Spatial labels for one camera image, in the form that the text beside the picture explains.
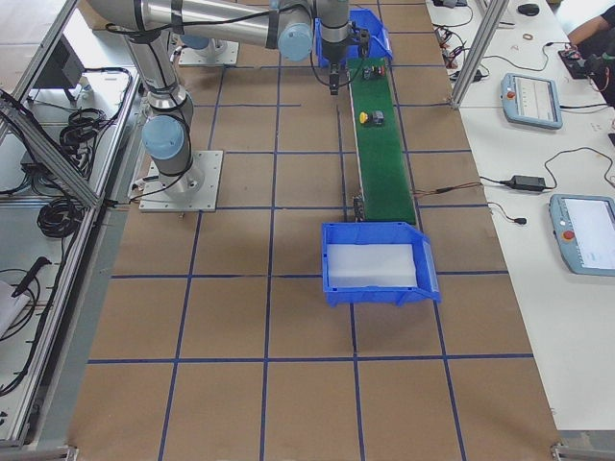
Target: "black power brick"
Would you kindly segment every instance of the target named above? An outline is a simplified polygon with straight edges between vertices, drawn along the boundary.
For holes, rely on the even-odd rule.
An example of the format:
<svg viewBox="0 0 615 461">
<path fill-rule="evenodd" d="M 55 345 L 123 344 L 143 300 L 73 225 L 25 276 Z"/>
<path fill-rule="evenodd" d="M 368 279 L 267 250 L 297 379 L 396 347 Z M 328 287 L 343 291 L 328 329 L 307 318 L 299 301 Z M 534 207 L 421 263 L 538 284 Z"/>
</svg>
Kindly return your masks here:
<svg viewBox="0 0 615 461">
<path fill-rule="evenodd" d="M 515 175 L 508 181 L 500 181 L 500 184 L 515 190 L 528 190 L 530 192 L 542 192 L 548 189 L 544 178 L 537 176 Z"/>
</svg>

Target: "black mouse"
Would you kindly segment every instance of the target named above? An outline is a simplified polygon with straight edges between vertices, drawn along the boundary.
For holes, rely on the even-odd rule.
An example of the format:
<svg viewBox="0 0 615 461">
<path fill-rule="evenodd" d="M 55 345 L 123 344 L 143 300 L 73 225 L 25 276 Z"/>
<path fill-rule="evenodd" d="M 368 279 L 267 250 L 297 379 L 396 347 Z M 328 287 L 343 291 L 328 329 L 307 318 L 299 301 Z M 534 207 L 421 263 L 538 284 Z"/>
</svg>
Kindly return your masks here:
<svg viewBox="0 0 615 461">
<path fill-rule="evenodd" d="M 524 5 L 519 5 L 517 11 L 525 16 L 536 16 L 540 13 L 540 8 L 535 3 L 526 3 Z"/>
</svg>

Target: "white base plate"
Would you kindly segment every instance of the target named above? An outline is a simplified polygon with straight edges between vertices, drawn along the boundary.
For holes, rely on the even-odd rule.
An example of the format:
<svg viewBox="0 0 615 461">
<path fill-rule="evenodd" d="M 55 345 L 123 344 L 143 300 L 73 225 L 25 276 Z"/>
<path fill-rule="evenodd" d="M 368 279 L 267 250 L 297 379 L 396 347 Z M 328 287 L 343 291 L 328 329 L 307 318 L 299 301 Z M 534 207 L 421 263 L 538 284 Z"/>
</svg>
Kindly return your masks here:
<svg viewBox="0 0 615 461">
<path fill-rule="evenodd" d="M 170 197 L 162 190 L 156 194 L 140 199 L 141 211 L 215 211 L 218 199 L 218 185 L 220 184 L 220 171 L 222 170 L 222 151 L 194 151 L 194 162 L 205 173 L 203 185 L 185 200 Z M 152 162 L 148 176 L 157 176 L 158 168 Z M 159 182 L 145 184 L 144 194 L 160 190 Z"/>
<path fill-rule="evenodd" d="M 218 65 L 236 65 L 239 56 L 239 43 L 228 41 L 224 53 L 211 58 L 197 54 L 192 48 L 184 48 L 180 55 L 180 67 L 213 67 Z"/>
</svg>

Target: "white table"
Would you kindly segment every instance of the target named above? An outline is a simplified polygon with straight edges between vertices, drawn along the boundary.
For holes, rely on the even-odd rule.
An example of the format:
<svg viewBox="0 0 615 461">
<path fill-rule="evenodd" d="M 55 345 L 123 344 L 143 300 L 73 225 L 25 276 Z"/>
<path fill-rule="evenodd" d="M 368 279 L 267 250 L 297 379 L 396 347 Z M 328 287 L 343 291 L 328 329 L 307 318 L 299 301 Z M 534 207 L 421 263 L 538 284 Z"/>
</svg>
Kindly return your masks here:
<svg viewBox="0 0 615 461">
<path fill-rule="evenodd" d="M 529 67 L 541 67 L 542 45 L 564 41 L 545 0 L 536 3 L 535 17 L 516 12 L 523 0 L 511 0 L 517 18 L 514 29 L 500 29 L 487 55 L 497 54 Z M 467 9 L 436 8 L 428 1 L 431 19 L 456 24 L 469 17 Z M 471 38 L 482 19 L 473 0 L 474 21 L 455 28 Z M 533 40 L 523 39 L 523 34 Z M 500 82 L 507 72 L 540 76 L 556 82 L 560 104 L 580 106 L 603 102 L 587 81 L 574 81 L 556 55 L 563 45 L 547 48 L 549 64 L 542 72 L 516 69 L 495 59 L 485 60 L 491 76 L 472 84 L 461 104 L 461 116 L 481 175 L 504 180 L 512 175 L 541 176 L 551 185 L 545 160 L 559 151 L 593 147 L 615 158 L 607 134 L 614 130 L 612 108 L 593 113 L 564 112 L 564 126 L 550 132 L 506 121 L 500 102 Z M 556 193 L 615 196 L 603 180 L 608 161 L 589 151 L 564 154 L 550 163 L 559 182 Z M 522 310 L 529 340 L 559 430 L 615 429 L 615 278 L 579 276 L 564 264 L 553 236 L 548 212 L 552 193 L 520 193 L 505 187 L 485 187 L 487 200 L 501 204 L 510 216 L 528 219 L 526 226 L 507 222 L 494 209 L 493 220 Z"/>
</svg>

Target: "blue plastic bin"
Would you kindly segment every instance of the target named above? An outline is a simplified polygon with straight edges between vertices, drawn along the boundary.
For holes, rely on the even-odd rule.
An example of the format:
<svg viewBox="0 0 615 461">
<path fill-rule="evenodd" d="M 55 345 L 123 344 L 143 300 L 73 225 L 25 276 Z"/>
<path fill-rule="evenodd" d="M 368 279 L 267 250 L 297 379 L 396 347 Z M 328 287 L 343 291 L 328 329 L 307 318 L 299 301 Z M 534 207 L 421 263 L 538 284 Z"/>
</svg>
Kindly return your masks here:
<svg viewBox="0 0 615 461">
<path fill-rule="evenodd" d="M 416 266 L 418 286 L 335 287 L 329 281 L 329 244 L 410 244 Z M 429 238 L 408 223 L 324 223 L 322 225 L 323 290 L 327 303 L 414 303 L 431 299 L 441 301 L 431 256 Z"/>
<path fill-rule="evenodd" d="M 350 20 L 355 21 L 357 27 L 367 29 L 371 35 L 370 39 L 370 58 L 390 58 L 393 59 L 391 51 L 391 42 L 388 38 L 388 30 L 382 25 L 381 21 L 371 10 L 364 8 L 350 10 Z M 320 20 L 316 19 L 316 55 L 318 56 L 318 65 L 327 67 L 329 61 L 323 57 L 323 48 L 320 42 Z M 348 47 L 346 58 L 358 58 L 357 48 L 355 46 Z"/>
</svg>

